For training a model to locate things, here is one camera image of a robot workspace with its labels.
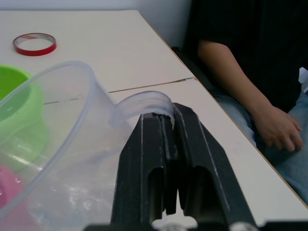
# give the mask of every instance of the jeans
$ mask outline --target jeans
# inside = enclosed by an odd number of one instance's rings
[[[303,128],[299,132],[304,147],[300,152],[279,151],[275,147],[267,147],[258,133],[250,114],[231,96],[211,90],[213,97],[229,114],[246,137],[263,153],[280,175],[290,184],[294,191],[308,205],[308,96],[300,94],[294,106],[288,113],[295,118]]]

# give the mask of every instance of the red tape roll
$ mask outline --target red tape roll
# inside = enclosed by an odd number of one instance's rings
[[[49,40],[52,42],[52,45],[47,48],[44,48],[42,50],[37,50],[37,51],[24,50],[18,47],[20,43],[26,40],[35,39],[35,38]],[[44,33],[30,33],[30,34],[21,35],[15,38],[13,40],[13,46],[15,50],[20,54],[27,55],[27,56],[41,56],[41,55],[45,55],[45,54],[49,54],[53,52],[56,49],[57,44],[56,44],[56,39],[51,35],[44,34]]]

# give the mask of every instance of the pink object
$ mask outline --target pink object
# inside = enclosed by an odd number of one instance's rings
[[[6,166],[0,166],[0,209],[13,200],[24,186],[19,177]]]

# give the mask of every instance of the person's right hand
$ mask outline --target person's right hand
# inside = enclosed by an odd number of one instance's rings
[[[298,133],[302,128],[293,117],[277,107],[271,106],[252,115],[255,125],[268,147],[275,145],[278,150],[285,148],[292,152],[300,151],[303,141]]]

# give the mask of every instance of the forearm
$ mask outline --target forearm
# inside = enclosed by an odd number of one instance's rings
[[[269,100],[242,71],[227,46],[201,41],[198,56],[208,66],[219,84],[252,115],[271,106]]]

